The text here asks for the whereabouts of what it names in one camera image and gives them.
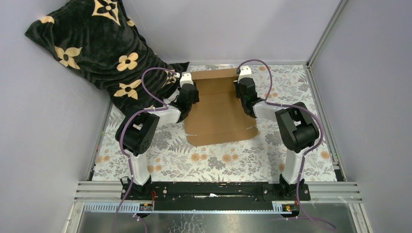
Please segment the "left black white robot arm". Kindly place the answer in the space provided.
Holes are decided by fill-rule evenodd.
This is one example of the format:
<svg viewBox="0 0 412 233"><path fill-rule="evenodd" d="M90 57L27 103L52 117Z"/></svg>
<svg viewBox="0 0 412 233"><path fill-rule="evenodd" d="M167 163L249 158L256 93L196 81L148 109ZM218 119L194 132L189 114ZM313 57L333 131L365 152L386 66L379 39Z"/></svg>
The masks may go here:
<svg viewBox="0 0 412 233"><path fill-rule="evenodd" d="M199 101L195 84L183 84L177 98L165 107L144 109L138 105L127 112L116 132L121 152L128 157L130 175L122 183L133 185L132 193L140 200L149 197L151 187L147 182L146 151L150 147L158 126L182 122L190 113L192 105Z"/></svg>

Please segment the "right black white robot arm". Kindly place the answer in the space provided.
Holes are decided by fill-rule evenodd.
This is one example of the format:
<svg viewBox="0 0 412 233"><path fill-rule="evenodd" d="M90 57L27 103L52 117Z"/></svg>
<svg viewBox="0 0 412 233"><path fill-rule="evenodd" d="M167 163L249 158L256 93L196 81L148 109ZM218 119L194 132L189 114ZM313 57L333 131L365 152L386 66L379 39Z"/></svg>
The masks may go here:
<svg viewBox="0 0 412 233"><path fill-rule="evenodd" d="M273 189L275 200L310 200L303 167L305 155L323 135L317 126L318 119L302 102L282 105L259 98L252 78L241 78L234 81L234 85L244 112L253 118L275 121L287 149L284 170Z"/></svg>

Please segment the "brown cardboard box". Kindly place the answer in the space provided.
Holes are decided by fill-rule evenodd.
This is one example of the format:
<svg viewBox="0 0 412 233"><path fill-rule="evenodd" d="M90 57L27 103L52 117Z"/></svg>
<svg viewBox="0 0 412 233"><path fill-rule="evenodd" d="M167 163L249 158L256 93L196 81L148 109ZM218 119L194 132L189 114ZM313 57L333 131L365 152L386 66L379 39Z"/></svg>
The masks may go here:
<svg viewBox="0 0 412 233"><path fill-rule="evenodd" d="M249 140L257 133L256 120L248 116L236 97L236 69L192 71L199 102L184 120L187 141L196 147Z"/></svg>

